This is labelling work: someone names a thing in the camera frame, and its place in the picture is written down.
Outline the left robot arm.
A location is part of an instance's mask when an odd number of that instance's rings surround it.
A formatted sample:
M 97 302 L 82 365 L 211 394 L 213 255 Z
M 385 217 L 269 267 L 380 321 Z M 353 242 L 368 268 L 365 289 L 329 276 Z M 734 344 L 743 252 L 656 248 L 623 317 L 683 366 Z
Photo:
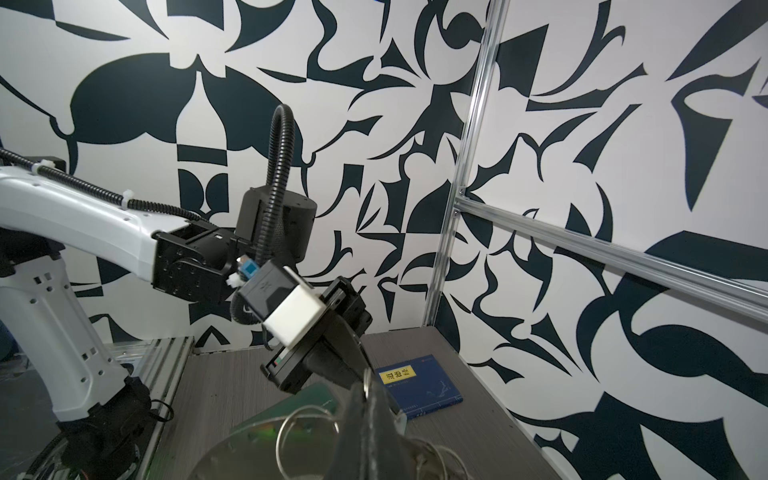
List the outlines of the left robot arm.
M 273 114 L 267 181 L 244 236 L 192 211 L 116 193 L 48 160 L 1 154 L 1 319 L 38 371 L 66 447 L 84 479 L 137 466 L 136 440 L 158 419 L 150 390 L 104 347 L 68 279 L 67 247 L 111 262 L 192 303 L 229 302 L 233 319 L 280 343 L 263 369 L 285 392 L 320 375 L 349 387 L 369 365 L 359 334 L 370 322 L 346 279 L 322 294 L 290 266 L 306 250 L 314 204 L 287 188 L 295 122 Z

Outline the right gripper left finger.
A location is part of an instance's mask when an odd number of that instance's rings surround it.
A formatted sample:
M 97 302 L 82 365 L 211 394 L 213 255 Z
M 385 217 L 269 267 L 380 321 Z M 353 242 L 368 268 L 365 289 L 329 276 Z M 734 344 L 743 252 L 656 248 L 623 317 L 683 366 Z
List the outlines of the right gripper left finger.
M 371 460 L 371 413 L 375 401 L 362 383 L 350 390 L 331 463 L 324 475 L 332 479 L 368 479 Z

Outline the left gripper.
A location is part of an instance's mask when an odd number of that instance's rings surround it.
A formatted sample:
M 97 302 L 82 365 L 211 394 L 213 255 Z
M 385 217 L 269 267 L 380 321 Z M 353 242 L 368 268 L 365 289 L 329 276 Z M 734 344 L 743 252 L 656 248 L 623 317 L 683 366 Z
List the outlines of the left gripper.
M 309 332 L 260 366 L 264 377 L 283 392 L 298 393 L 313 374 L 349 390 L 372 369 L 361 337 L 373 318 L 351 281 L 337 278 L 320 300 L 324 310 Z

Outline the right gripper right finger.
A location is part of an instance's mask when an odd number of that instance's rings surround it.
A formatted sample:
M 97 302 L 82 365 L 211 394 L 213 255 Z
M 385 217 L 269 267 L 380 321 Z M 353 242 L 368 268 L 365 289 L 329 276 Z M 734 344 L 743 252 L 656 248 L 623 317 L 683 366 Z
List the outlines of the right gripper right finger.
M 387 388 L 371 374 L 365 379 L 371 399 L 371 460 L 368 479 L 415 479 L 416 470 L 403 436 L 396 428 L 398 405 Z

